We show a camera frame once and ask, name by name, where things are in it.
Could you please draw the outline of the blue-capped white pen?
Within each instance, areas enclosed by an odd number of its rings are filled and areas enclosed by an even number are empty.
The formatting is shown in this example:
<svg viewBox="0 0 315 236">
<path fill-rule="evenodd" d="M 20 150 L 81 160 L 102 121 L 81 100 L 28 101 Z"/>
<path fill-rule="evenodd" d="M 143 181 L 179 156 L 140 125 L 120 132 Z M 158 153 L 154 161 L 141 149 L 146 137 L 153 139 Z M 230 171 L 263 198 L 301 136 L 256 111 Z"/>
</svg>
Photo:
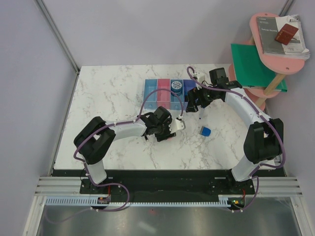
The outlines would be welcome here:
<svg viewBox="0 0 315 236">
<path fill-rule="evenodd" d="M 201 120 L 201 119 L 203 118 L 204 111 L 205 111 L 205 108 L 200 108 L 200 112 L 199 112 L 199 120 Z"/>
</svg>

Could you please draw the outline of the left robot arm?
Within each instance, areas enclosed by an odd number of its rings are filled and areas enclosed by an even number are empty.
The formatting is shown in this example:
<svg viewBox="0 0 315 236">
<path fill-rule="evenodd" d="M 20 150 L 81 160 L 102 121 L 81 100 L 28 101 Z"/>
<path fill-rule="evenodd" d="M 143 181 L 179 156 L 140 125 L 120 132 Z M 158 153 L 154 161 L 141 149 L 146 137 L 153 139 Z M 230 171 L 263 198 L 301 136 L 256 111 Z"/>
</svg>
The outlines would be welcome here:
<svg viewBox="0 0 315 236">
<path fill-rule="evenodd" d="M 103 158 L 114 141 L 129 137 L 154 135 L 158 142 L 176 136 L 171 131 L 173 122 L 171 113 L 164 107 L 158 107 L 134 121 L 121 121 L 107 124 L 101 117 L 94 117 L 75 137 L 74 145 L 83 156 L 88 176 L 92 179 L 91 188 L 96 193 L 104 193 L 108 188 L 107 174 Z"/>
</svg>

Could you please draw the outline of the pink bin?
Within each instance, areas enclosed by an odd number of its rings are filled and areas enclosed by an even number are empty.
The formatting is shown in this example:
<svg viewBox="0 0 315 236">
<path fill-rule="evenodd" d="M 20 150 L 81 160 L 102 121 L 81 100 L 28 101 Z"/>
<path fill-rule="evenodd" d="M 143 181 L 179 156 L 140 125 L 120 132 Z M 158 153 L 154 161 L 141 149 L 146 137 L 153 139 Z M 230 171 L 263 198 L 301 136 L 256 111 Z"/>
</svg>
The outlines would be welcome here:
<svg viewBox="0 0 315 236">
<path fill-rule="evenodd" d="M 166 109 L 170 110 L 170 79 L 158 79 L 157 80 L 158 89 L 167 89 L 159 90 L 157 92 L 157 106 L 163 106 Z"/>
</svg>

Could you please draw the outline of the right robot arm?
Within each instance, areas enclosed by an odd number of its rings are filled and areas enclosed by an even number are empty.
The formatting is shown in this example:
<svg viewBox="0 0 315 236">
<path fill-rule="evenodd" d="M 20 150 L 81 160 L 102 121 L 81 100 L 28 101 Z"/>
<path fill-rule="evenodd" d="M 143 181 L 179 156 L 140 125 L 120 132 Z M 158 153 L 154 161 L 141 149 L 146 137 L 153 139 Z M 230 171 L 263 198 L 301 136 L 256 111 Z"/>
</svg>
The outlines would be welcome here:
<svg viewBox="0 0 315 236">
<path fill-rule="evenodd" d="M 191 66 L 187 67 L 187 74 L 197 86 L 188 91 L 186 112 L 197 112 L 198 108 L 205 108 L 220 99 L 233 108 L 248 129 L 243 145 L 244 156 L 231 169 L 232 177 L 225 181 L 228 192 L 238 193 L 243 188 L 243 181 L 252 178 L 261 166 L 283 167 L 286 151 L 281 119 L 272 119 L 255 105 L 238 81 L 230 81 L 224 76 L 224 68 L 212 70 L 213 84 L 210 86 L 199 81 Z"/>
</svg>

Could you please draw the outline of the purple bin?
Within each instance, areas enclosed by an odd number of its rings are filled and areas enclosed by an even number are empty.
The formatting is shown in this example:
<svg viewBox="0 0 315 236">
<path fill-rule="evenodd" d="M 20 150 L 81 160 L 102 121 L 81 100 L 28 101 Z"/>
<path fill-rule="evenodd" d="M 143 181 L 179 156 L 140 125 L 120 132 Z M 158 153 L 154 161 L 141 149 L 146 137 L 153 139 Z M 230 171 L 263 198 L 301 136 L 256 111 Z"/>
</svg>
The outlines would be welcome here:
<svg viewBox="0 0 315 236">
<path fill-rule="evenodd" d="M 196 87 L 196 83 L 194 80 L 187 79 L 183 80 L 184 82 L 184 109 L 186 109 L 188 105 L 188 92 L 192 90 L 194 87 Z"/>
</svg>

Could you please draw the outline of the blue eraser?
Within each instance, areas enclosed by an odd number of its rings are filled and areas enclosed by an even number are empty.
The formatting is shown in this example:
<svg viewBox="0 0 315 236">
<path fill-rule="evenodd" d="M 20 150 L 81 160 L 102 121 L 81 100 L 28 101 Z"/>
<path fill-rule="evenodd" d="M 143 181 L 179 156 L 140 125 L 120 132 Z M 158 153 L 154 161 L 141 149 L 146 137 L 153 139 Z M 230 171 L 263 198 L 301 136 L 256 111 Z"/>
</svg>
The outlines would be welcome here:
<svg viewBox="0 0 315 236">
<path fill-rule="evenodd" d="M 205 126 L 202 126 L 199 132 L 200 135 L 204 136 L 204 137 L 209 137 L 211 134 L 211 129 L 207 128 Z"/>
</svg>

